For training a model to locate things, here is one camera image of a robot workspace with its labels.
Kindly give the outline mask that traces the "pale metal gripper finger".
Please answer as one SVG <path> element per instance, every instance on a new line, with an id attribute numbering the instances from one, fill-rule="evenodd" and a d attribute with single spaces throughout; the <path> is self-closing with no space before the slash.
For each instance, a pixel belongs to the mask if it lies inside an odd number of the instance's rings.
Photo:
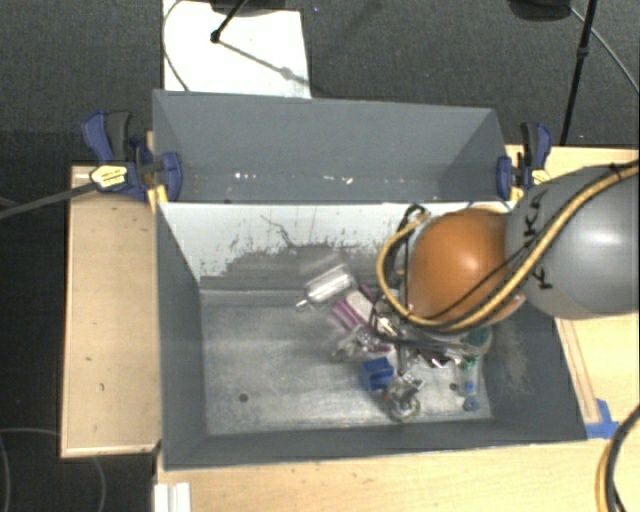
<path id="1" fill-rule="evenodd" d="M 408 417 L 414 418 L 418 416 L 421 412 L 421 398 L 420 393 L 423 391 L 426 382 L 418 378 L 410 373 L 405 375 L 405 380 L 409 387 L 408 391 L 408 399 L 407 399 L 407 407 L 408 407 Z"/>
<path id="2" fill-rule="evenodd" d="M 387 405 L 388 414 L 394 420 L 401 420 L 403 418 L 403 385 L 397 379 L 392 380 L 385 392 L 384 399 Z"/>

